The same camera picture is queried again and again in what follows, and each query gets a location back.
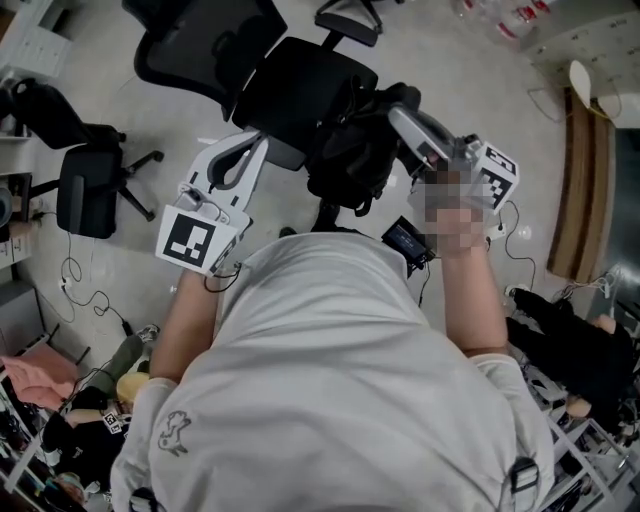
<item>black bag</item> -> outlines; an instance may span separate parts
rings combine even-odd
[[[307,188],[331,204],[369,213],[387,184],[401,139],[388,121],[394,104],[418,111],[420,91],[399,83],[366,101],[357,78],[345,83],[321,124],[305,165]]]

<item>floor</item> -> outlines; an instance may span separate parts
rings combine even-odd
[[[290,35],[319,43],[326,32],[313,25],[313,13],[322,1],[275,3]],[[516,233],[510,249],[515,255],[535,259],[535,289],[550,297],[563,285],[545,267],[560,198],[564,126],[545,118],[526,94],[528,88],[540,86],[541,79],[522,56],[470,30],[455,16],[449,2],[418,0],[398,6],[389,1],[377,6],[386,29],[378,45],[371,49],[343,41],[339,51],[374,69],[381,86],[403,81],[418,87],[422,110],[455,134],[478,133],[519,162],[522,178],[513,200],[520,210],[520,226],[530,228],[531,239],[523,240]],[[161,212],[163,204],[175,199],[178,182],[205,147],[200,139],[219,139],[237,128],[223,122],[213,101],[143,83],[135,76],[133,55],[143,29],[122,10],[119,0],[87,3],[76,11],[67,31],[74,44],[56,85],[85,121],[111,124],[128,133],[127,158],[134,160],[155,148],[166,153],[164,162],[142,170],[132,185],[143,203],[155,204]],[[57,177],[62,157],[62,151],[39,146],[33,159],[35,183]],[[406,202],[408,177],[401,167],[394,168],[393,175],[367,217],[355,219],[350,211],[344,211],[338,223],[378,237],[400,215],[413,219]],[[54,209],[55,192],[44,198],[47,207]],[[242,259],[275,240],[282,226],[308,230],[317,203],[306,190],[304,171],[265,169],[249,206],[255,224],[234,256]],[[510,230],[515,222],[511,206],[505,207],[503,217]],[[134,329],[150,322],[161,325],[180,269],[154,257],[158,228],[159,220],[147,224],[122,202],[118,231],[111,239],[73,236],[71,251],[82,267],[83,279],[73,285],[71,294],[86,301],[94,291],[102,290]],[[53,216],[47,216],[34,240],[34,255],[20,271],[46,299],[41,302],[48,326],[62,324],[58,341],[73,355],[90,346],[89,366],[106,361],[123,338],[118,318],[112,312],[98,317],[91,307],[76,307],[75,320],[66,323],[73,312],[58,289],[58,281],[68,251],[67,234],[56,227]],[[510,260],[504,238],[493,244],[490,256],[501,287],[530,282],[530,263]],[[443,329],[438,261],[431,264],[430,271],[423,309],[432,325]],[[416,300],[425,276],[426,272],[417,273],[410,280]],[[104,300],[96,298],[93,304],[104,306]]]

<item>white t-shirt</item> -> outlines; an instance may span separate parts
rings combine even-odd
[[[518,455],[553,483],[545,419],[515,360],[472,359],[429,327],[402,256],[358,234],[258,251],[181,384],[136,399],[116,512],[484,511]]]

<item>gray cabinet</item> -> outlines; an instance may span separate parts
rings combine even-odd
[[[42,334],[34,288],[23,281],[0,285],[0,355],[13,356]]]

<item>mesh chair back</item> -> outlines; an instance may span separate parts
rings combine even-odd
[[[50,85],[23,80],[13,87],[11,103],[13,116],[52,149],[95,142],[73,107]]]
[[[136,18],[154,38],[171,28],[190,0],[122,0],[125,11]]]
[[[211,98],[228,120],[252,73],[286,30],[271,0],[192,0],[163,37],[144,36],[136,73]]]

